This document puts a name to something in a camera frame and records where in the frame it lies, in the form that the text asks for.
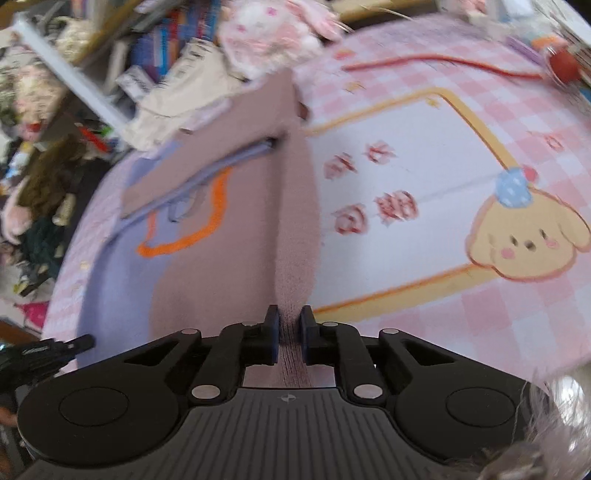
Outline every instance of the cartoon dog print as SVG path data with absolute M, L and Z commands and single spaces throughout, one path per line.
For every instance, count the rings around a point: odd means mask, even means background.
M 509 280 L 556 277 L 591 248 L 591 230 L 569 205 L 530 186 L 537 173 L 511 168 L 478 212 L 466 248 L 476 265 Z

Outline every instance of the pink bedsheet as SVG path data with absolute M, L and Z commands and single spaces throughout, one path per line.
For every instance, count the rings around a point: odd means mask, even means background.
M 433 86 L 448 89 L 487 124 L 518 164 L 535 167 L 539 188 L 591 219 L 591 118 L 557 89 L 535 82 L 523 89 L 505 78 L 436 62 L 355 74 L 340 69 L 351 62 L 414 53 L 448 54 L 508 70 L 536 69 L 516 52 L 440 15 L 368 28 L 297 69 L 312 127 L 391 97 Z M 80 224 L 56 283 L 46 338 L 77 335 L 86 282 L 115 224 L 134 158 L 110 172 Z M 567 273 L 553 280 L 515 283 L 499 278 L 355 326 L 366 335 L 396 327 L 524 378 L 563 372 L 591 358 L 591 253 L 580 254 Z

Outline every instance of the bed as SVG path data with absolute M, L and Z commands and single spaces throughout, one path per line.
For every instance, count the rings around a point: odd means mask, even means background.
M 429 15 L 359 31 L 296 69 L 311 112 L 321 201 L 323 246 L 310 298 L 317 320 L 353 323 L 372 336 L 401 329 L 528 379 L 588 361 L 591 254 L 585 239 L 573 241 L 571 257 L 555 267 L 515 273 L 483 261 L 476 237 L 487 225 L 482 217 L 499 175 L 523 167 L 536 173 L 534 200 L 539 191 L 587 225 L 591 118 L 547 83 L 449 63 L 341 69 L 416 53 L 507 70 L 537 68 L 469 25 Z M 356 141 L 347 144 L 347 138 Z M 57 280 L 44 337 L 83 333 L 86 282 L 137 158 L 119 163 L 89 205 Z M 364 260 L 348 261 L 357 256 Z

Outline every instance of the orange outline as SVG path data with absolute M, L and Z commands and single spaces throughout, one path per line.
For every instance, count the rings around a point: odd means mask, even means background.
M 212 212 L 209 215 L 207 224 L 204 227 L 169 244 L 160 244 L 156 247 L 151 247 L 148 245 L 148 242 L 154 239 L 156 235 L 157 217 L 156 210 L 153 210 L 148 214 L 148 232 L 146 234 L 146 239 L 138 245 L 136 250 L 137 253 L 145 258 L 157 257 L 159 255 L 170 255 L 178 252 L 179 250 L 191 247 L 214 233 L 222 224 L 224 215 L 226 213 L 226 207 L 228 206 L 226 186 L 228 183 L 228 177 L 230 176 L 230 171 L 231 168 L 225 168 L 212 182 Z
M 421 90 L 399 99 L 381 102 L 367 110 L 346 115 L 329 122 L 326 125 L 312 129 L 311 131 L 308 131 L 308 134 L 315 137 L 348 122 L 360 120 L 382 110 L 411 103 L 433 95 L 444 100 L 458 113 L 458 115 L 460 115 L 460 117 L 462 117 L 472 130 L 474 130 L 474 133 L 488 147 L 501 167 L 508 169 L 519 166 L 513 156 L 488 129 L 485 123 L 480 120 L 457 95 L 443 88 Z M 437 298 L 442 298 L 457 291 L 470 288 L 471 286 L 491 281 L 494 278 L 499 278 L 499 275 L 493 269 L 470 262 L 457 268 L 444 271 L 433 277 L 425 278 L 390 290 L 377 292 L 341 303 L 314 308 L 314 313 L 321 319 L 321 321 L 330 319 L 341 322 L 355 322 L 399 309 L 410 308 Z M 347 309 L 347 312 L 337 312 L 340 309 Z

